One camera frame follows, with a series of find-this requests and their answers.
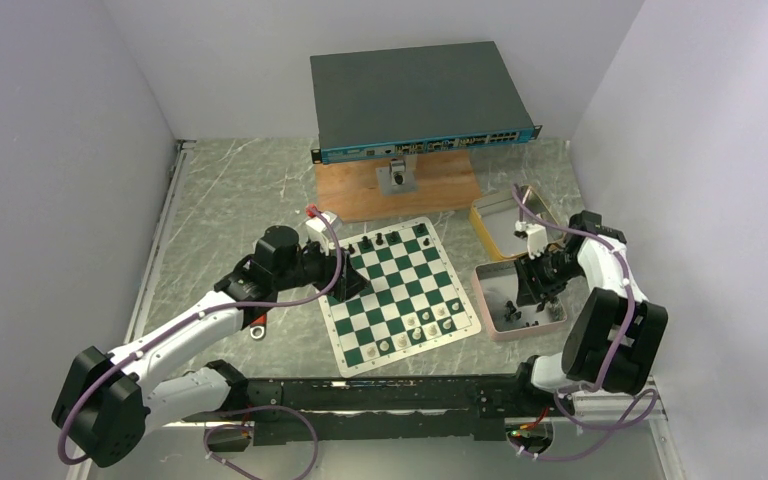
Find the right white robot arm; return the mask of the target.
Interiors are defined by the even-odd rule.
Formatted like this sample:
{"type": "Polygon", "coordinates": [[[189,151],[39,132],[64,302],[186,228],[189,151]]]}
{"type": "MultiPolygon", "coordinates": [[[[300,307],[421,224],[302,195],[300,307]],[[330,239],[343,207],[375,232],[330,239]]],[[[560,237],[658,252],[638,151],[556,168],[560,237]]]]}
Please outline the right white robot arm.
{"type": "Polygon", "coordinates": [[[571,216],[562,241],[542,253],[515,259],[516,304],[543,310],[581,277],[589,296],[561,352],[528,360],[529,377],[511,388],[517,411],[534,415],[550,392],[589,390],[634,395],[648,377],[668,322],[667,310],[648,301],[627,260],[627,240],[600,214],[571,216]]]}

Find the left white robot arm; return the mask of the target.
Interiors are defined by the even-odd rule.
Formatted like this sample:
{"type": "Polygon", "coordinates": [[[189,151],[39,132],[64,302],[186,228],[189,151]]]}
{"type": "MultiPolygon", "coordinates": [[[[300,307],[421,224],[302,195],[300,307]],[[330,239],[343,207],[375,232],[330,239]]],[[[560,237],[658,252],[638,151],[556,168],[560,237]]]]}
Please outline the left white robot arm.
{"type": "Polygon", "coordinates": [[[339,217],[315,208],[308,213],[306,244],[294,228],[271,226],[253,253],[184,313],[127,344],[107,352],[91,346],[73,359],[52,412],[62,463],[108,467],[170,421],[209,411],[232,420],[245,411],[247,380],[224,361],[190,379],[169,375],[273,309],[322,296],[346,300],[368,286],[339,243],[339,217]]]}

